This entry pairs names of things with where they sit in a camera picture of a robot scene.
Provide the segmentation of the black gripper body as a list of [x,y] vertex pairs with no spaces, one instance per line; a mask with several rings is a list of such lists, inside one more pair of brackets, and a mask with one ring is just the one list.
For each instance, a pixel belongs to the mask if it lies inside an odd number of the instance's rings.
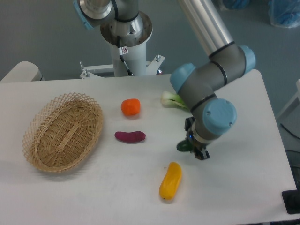
[[186,131],[187,149],[190,152],[205,152],[206,145],[195,130],[195,118],[188,117],[185,119],[184,130]]

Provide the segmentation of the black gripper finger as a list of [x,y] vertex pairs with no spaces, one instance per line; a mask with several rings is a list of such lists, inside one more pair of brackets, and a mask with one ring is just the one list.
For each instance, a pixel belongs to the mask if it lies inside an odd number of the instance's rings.
[[194,150],[194,156],[199,160],[206,160],[210,158],[209,152],[206,149]]

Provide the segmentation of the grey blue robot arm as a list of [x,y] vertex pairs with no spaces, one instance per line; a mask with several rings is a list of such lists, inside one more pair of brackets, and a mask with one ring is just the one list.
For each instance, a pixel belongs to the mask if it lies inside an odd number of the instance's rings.
[[[146,75],[146,44],[153,29],[138,1],[75,0],[73,6],[86,29],[100,27],[116,77]],[[186,139],[177,149],[205,160],[210,157],[206,147],[237,118],[235,107],[215,92],[251,71],[256,59],[250,48],[235,44],[210,0],[181,0],[180,6],[210,61],[200,68],[186,63],[171,74],[173,89],[192,114],[185,121]]]

